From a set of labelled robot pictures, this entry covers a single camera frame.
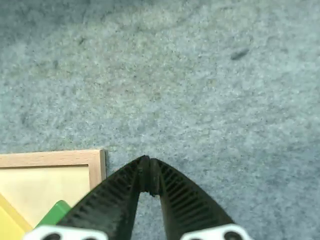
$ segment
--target green object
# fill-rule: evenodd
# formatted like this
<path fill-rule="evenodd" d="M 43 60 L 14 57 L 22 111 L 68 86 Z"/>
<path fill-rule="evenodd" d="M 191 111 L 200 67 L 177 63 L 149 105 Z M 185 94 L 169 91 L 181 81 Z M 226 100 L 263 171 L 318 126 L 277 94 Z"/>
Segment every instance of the green object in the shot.
<path fill-rule="evenodd" d="M 56 225 L 70 209 L 71 207 L 65 201 L 58 201 L 36 227 L 39 227 L 40 225 Z"/>

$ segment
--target wooden frame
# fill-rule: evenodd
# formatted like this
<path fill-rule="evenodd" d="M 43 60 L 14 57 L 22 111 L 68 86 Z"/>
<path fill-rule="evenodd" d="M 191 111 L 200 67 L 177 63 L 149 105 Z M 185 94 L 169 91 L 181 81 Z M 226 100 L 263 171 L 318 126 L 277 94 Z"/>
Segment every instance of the wooden frame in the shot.
<path fill-rule="evenodd" d="M 102 149 L 0 154 L 0 194 L 32 227 L 57 201 L 73 207 L 105 178 Z"/>
<path fill-rule="evenodd" d="M 44 151 L 0 154 L 0 169 L 88 166 L 90 189 L 106 178 L 106 157 L 102 149 Z"/>

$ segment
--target wooden board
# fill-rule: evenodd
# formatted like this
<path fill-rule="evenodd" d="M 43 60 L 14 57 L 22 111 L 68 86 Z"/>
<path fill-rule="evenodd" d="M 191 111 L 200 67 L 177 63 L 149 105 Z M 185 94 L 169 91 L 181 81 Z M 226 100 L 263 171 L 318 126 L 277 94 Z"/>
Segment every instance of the wooden board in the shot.
<path fill-rule="evenodd" d="M 106 178 L 103 150 L 0 154 L 0 193 L 35 227 L 59 200 L 73 207 Z"/>

